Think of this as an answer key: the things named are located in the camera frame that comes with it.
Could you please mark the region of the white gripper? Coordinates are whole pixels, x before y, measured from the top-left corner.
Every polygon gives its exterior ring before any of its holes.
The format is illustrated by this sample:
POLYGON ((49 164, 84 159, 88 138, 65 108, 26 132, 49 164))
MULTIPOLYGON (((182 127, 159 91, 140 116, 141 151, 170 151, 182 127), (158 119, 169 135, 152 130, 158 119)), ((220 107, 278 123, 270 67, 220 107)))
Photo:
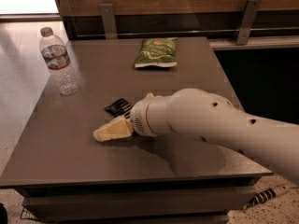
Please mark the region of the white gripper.
POLYGON ((93 137, 98 142, 106 142, 130 137, 133 131, 141 136, 155 137, 156 133, 150 128, 147 120, 147 111, 154 99, 153 93, 149 92, 133 106, 130 111, 131 124, 125 116, 118 116, 95 130, 93 137))

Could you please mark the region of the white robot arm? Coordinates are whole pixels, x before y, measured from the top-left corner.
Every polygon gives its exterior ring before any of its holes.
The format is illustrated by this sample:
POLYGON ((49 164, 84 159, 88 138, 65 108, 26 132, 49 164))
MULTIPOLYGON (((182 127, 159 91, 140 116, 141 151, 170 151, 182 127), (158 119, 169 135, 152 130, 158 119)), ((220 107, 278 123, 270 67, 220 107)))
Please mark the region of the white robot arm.
POLYGON ((210 144, 241 149, 271 171, 299 182, 299 125, 253 116, 227 99, 206 91, 183 89, 170 96, 148 93, 130 110, 93 132, 99 142, 178 133, 210 144))

